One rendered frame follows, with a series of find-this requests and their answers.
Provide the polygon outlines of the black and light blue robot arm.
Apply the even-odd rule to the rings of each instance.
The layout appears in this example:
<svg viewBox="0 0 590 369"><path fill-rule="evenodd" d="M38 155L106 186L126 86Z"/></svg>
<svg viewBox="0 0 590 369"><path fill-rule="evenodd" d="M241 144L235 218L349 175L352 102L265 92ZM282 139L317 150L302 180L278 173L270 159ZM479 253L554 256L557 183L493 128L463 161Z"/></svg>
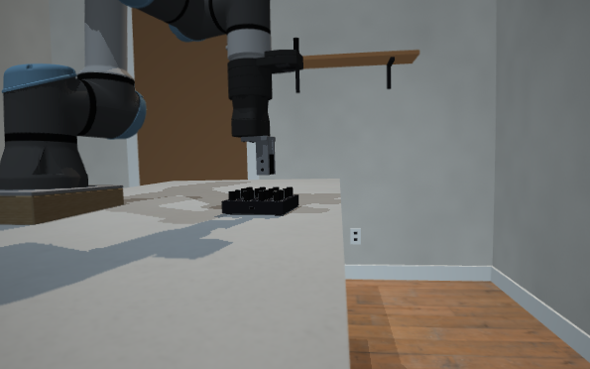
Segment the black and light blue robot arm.
<svg viewBox="0 0 590 369"><path fill-rule="evenodd" d="M141 129L147 107L128 73L127 6L169 24L183 42L239 29L271 35L270 0L84 0L85 68L78 79L59 64L4 72L0 189L88 186L77 136L128 139Z"/></svg>

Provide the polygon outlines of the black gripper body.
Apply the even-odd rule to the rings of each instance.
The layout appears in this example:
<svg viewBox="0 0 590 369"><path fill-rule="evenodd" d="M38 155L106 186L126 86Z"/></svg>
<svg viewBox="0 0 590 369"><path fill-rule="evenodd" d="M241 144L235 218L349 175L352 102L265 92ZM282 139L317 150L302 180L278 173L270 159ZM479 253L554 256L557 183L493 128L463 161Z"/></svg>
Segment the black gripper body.
<svg viewBox="0 0 590 369"><path fill-rule="evenodd" d="M227 35L228 96L233 103L232 137L270 137L272 74L303 69L298 38L293 50L272 51L269 33L241 29Z"/></svg>

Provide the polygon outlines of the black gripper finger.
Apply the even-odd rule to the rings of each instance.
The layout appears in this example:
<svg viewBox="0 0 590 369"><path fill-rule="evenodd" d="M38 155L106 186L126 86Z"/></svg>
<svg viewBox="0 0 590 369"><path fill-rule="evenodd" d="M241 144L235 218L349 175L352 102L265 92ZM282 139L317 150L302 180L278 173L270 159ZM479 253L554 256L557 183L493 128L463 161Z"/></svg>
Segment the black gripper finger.
<svg viewBox="0 0 590 369"><path fill-rule="evenodd" d="M269 137L270 175L274 175L276 173L275 142L276 142L276 137Z"/></svg>
<svg viewBox="0 0 590 369"><path fill-rule="evenodd" d="M256 141L257 176L270 174L269 136L241 137L241 142Z"/></svg>

